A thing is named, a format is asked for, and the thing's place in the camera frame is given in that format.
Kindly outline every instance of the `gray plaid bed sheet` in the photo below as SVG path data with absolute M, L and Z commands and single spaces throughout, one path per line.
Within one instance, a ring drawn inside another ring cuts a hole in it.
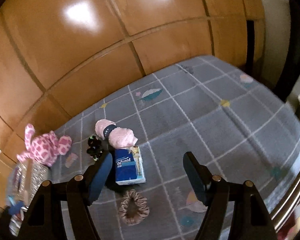
M 69 135 L 71 150 L 52 167 L 54 182 L 68 181 L 93 164 L 88 137 L 97 120 L 130 128 L 138 138 L 149 217 L 135 226 L 120 221 L 120 197 L 104 188 L 89 207 L 101 239 L 194 239 L 204 212 L 189 208 L 192 188 L 182 156 L 192 151 L 211 173 L 230 182 L 253 181 L 271 211 L 300 170 L 300 122 L 262 84 L 213 56 L 200 56 L 148 75 L 74 117 L 56 134 Z M 73 152 L 79 158 L 67 168 Z M 68 239 L 74 239 L 62 203 Z M 229 203 L 224 231 L 233 212 Z

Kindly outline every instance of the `metal screw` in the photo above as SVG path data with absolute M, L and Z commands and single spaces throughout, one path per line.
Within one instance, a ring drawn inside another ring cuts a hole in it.
M 220 181 L 220 180 L 221 180 L 221 177 L 220 177 L 219 175 L 213 175 L 213 176 L 212 176 L 212 179 L 213 179 L 214 181 Z
M 246 186 L 252 187 L 252 186 L 253 186 L 253 182 L 250 181 L 250 180 L 247 180 L 247 181 L 246 181 Z
M 74 177 L 74 180 L 76 180 L 76 181 L 83 180 L 83 176 L 81 174 L 77 175 L 77 176 Z
M 44 187 L 49 186 L 49 184 L 50 184 L 50 181 L 48 181 L 48 180 L 45 180 L 44 182 L 42 182 L 42 186 L 44 186 Z

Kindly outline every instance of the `brown satin scrunchie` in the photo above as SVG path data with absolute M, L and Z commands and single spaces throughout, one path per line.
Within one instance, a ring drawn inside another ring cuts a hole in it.
M 134 202 L 137 208 L 133 215 L 128 214 L 128 206 L 131 204 L 131 201 Z M 121 207 L 119 208 L 119 216 L 128 226 L 133 226 L 145 219 L 149 215 L 149 211 L 147 199 L 142 197 L 140 193 L 136 192 L 134 189 L 131 189 L 123 196 Z

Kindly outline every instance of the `giraffe plush toy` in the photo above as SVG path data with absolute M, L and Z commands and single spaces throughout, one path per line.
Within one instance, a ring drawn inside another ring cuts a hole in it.
M 33 159 L 43 165 L 51 167 L 57 156 L 65 155 L 71 147 L 72 140 L 69 136 L 61 136 L 58 140 L 53 131 L 35 137 L 32 141 L 35 130 L 32 124 L 28 124 L 25 130 L 25 145 L 27 151 L 17 155 L 20 162 L 26 159 Z

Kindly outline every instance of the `black label band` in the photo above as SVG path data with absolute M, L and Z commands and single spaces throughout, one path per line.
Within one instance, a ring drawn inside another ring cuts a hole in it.
M 109 138 L 110 133 L 112 132 L 112 130 L 116 129 L 117 126 L 114 124 L 108 125 L 104 130 L 103 130 L 103 136 L 105 139 Z

